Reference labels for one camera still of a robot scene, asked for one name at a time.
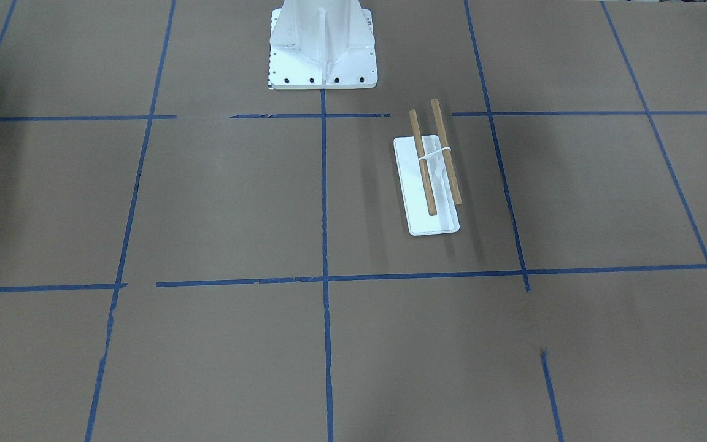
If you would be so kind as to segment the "wooden rack rod inner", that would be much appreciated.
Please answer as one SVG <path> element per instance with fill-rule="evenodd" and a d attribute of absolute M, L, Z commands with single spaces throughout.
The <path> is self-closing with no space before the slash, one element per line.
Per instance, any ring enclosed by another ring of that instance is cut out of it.
<path fill-rule="evenodd" d="M 414 138 L 416 156 L 418 160 L 419 157 L 426 155 L 426 152 L 424 148 L 423 135 L 421 134 L 418 115 L 415 109 L 409 110 L 409 122 L 411 124 L 412 136 Z M 418 165 L 420 168 L 420 175 L 422 179 L 423 192 L 425 194 L 428 215 L 436 216 L 438 214 L 438 211 L 436 207 L 435 194 L 430 179 L 430 172 L 427 168 L 427 163 L 425 163 L 424 161 L 420 163 L 418 161 Z"/>

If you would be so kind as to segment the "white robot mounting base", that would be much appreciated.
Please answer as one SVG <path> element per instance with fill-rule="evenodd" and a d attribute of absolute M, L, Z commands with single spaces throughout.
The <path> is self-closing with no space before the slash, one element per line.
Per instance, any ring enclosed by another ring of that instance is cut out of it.
<path fill-rule="evenodd" d="M 377 86 L 373 15 L 359 1 L 284 1 L 270 25 L 270 89 Z"/>

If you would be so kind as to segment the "white rack base tray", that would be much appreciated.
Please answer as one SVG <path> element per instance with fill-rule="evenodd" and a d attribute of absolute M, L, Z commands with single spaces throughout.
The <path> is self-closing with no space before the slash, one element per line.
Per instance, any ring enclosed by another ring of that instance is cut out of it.
<path fill-rule="evenodd" d="M 393 140 L 396 170 L 409 234 L 413 237 L 455 234 L 460 229 L 451 179 L 438 135 L 422 137 L 425 156 L 419 157 L 412 136 Z"/>

